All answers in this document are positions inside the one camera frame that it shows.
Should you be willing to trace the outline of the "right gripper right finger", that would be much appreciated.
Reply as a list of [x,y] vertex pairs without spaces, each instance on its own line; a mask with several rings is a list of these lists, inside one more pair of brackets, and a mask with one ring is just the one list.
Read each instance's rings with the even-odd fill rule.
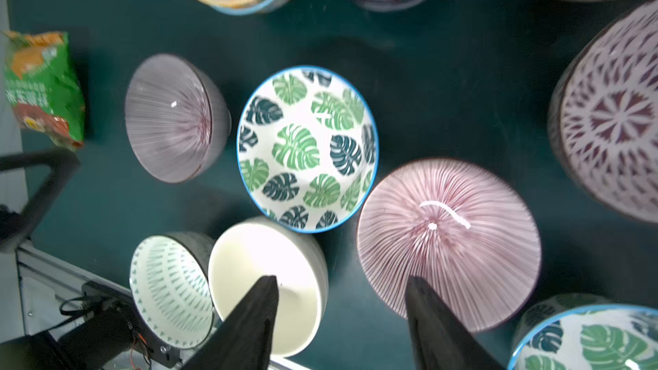
[[425,279],[410,276],[404,299],[417,369],[502,368]]

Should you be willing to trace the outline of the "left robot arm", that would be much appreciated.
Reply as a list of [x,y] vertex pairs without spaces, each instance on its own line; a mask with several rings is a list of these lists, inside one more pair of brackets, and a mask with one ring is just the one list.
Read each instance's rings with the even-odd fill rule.
[[23,152],[1,157],[1,173],[47,166],[47,177],[38,190],[27,198],[22,210],[12,210],[1,204],[1,252],[13,253],[29,239],[61,195],[80,166],[73,151],[57,147],[37,152]]

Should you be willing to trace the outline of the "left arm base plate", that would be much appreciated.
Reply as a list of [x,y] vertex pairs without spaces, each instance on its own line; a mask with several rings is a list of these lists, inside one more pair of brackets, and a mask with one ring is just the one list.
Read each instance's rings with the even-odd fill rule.
[[173,369],[183,363],[181,350],[161,341],[142,319],[131,296],[92,281],[82,286],[82,296],[59,307],[64,325],[84,320],[82,325],[58,339],[58,346],[73,369],[100,369],[123,351],[130,365],[145,360],[145,369],[157,364]]

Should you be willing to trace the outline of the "purple striped bowl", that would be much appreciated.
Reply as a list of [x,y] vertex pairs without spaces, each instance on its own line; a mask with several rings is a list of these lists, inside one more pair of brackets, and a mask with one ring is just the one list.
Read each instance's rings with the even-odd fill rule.
[[125,124],[142,167],[164,183],[184,183],[210,168],[231,134],[224,96],[202,70],[180,56],[160,53],[133,74]]

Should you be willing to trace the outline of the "cream bowl front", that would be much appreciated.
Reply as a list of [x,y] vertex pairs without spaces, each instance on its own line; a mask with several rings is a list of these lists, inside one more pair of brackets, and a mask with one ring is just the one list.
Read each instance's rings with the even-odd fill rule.
[[276,277],[279,286],[272,355],[295,356],[311,344],[327,308],[324,253],[313,236],[264,216],[231,226],[214,244],[208,265],[212,302],[221,320],[262,276]]

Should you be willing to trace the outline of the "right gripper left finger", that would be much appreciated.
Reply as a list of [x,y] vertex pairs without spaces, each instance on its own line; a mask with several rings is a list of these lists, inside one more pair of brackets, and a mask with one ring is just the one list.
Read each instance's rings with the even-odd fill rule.
[[259,278],[184,369],[267,369],[279,306],[274,276]]

